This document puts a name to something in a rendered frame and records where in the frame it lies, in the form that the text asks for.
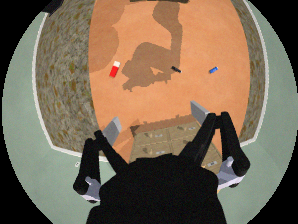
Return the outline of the wooden drawer front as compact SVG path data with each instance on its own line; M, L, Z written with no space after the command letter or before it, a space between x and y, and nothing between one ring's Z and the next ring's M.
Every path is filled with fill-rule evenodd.
M186 146L186 144L189 141L192 141L194 139L194 137L171 142L173 153L174 153L173 155L179 155L179 153L183 150L183 148ZM208 151L211 151L211 150L214 150L214 147L212 144L210 144Z
M222 159L220 158L219 154L215 150L206 154L201 166L204 167L205 169L208 169L214 172L215 174L218 174L221 164L222 164Z
M158 144L163 142L168 142L166 129L137 134L134 147Z
M138 147L133 149L131 162L136 161L136 158L140 158L140 157L154 158L168 153L171 153L169 143Z
M168 128L170 140L182 139L197 134L200 127L196 122Z

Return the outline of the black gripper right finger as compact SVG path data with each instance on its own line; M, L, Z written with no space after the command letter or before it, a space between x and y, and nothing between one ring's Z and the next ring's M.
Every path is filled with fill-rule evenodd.
M177 158L163 170L162 178L165 185L169 187L179 185L194 163L201 166L215 135L215 129L220 129L222 164L217 174L218 190L227 186L231 188L238 186L250 167L250 161L240 147L229 113L226 111L221 112L221 115L210 113L194 100L190 101L190 106L191 115L201 127L192 142L189 141Z

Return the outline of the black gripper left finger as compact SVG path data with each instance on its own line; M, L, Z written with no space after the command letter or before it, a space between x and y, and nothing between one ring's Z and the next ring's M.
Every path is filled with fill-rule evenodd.
M97 130L94 132L95 140L88 138L85 141L79 174L73 184L73 189L92 204L100 201L99 151L101 150L126 188L137 190L143 184L138 172L112 147L121 129L121 123L118 116L116 116L103 131Z

